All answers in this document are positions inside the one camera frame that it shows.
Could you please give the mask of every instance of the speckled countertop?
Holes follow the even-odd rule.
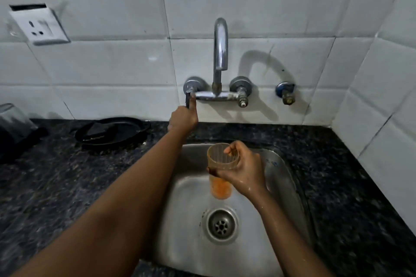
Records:
[[[166,132],[101,152],[76,144],[85,121],[43,120],[49,136],[0,165],[0,276],[8,276],[70,226]],[[327,128],[200,123],[188,142],[239,139],[278,148],[304,191],[316,252],[338,276],[416,276],[416,238],[338,137]],[[134,276],[193,276],[141,261]]]

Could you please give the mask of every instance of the person's right arm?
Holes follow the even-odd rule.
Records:
[[[305,243],[283,210],[266,188],[259,154],[240,142],[233,142],[224,152],[237,149],[240,162],[233,170],[211,170],[210,173],[229,181],[258,210],[273,250],[282,269],[290,277],[332,277],[333,274]]]

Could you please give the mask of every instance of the tiled wall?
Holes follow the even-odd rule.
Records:
[[[223,87],[246,75],[255,89],[245,109],[199,103],[200,120],[329,125],[393,1],[0,0],[0,103],[31,117],[168,120],[187,77],[212,82],[222,16],[231,38]],[[72,43],[35,47],[10,35],[9,4],[37,2]],[[298,85],[292,106],[274,94],[285,80]]]
[[[416,234],[416,0],[397,0],[333,129]]]

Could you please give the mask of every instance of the sink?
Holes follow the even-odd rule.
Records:
[[[203,276],[283,276],[262,220],[251,202],[232,189],[217,200],[210,193],[206,153],[211,144],[187,144],[166,193],[152,260]],[[262,156],[266,184],[309,245],[309,213],[282,157],[252,149]]]

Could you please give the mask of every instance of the black plate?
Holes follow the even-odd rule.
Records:
[[[85,141],[85,135],[94,123],[101,124],[115,124],[117,132],[111,138],[98,138]],[[146,130],[150,127],[150,122],[144,122],[137,118],[131,117],[112,117],[105,118],[99,121],[88,123],[87,125],[78,129],[75,133],[77,142],[89,147],[106,147],[119,143],[129,142],[146,134]]]

